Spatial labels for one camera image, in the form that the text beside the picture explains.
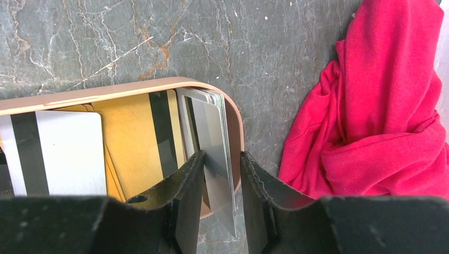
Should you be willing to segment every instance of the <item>marble countertop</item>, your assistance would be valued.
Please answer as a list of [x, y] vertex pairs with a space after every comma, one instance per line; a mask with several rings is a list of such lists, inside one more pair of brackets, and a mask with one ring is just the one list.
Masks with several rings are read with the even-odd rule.
[[[225, 91], [246, 149], [276, 175], [282, 144], [361, 0], [2, 1], [0, 98], [170, 76]], [[198, 253], [246, 253], [238, 235], [201, 221]]]

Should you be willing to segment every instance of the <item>red fabric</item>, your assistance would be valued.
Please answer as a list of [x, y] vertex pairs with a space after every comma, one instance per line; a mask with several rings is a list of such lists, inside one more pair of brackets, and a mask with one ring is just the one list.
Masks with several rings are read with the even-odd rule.
[[365, 0], [301, 106], [279, 178], [324, 195], [449, 197], [435, 0]]

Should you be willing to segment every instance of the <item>cloth fold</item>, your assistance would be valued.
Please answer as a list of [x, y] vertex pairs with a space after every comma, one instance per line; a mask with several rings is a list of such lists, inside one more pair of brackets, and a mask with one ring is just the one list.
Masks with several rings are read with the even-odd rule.
[[443, 15], [435, 0], [362, 3], [293, 122], [280, 180], [313, 198], [449, 197], [433, 69]]

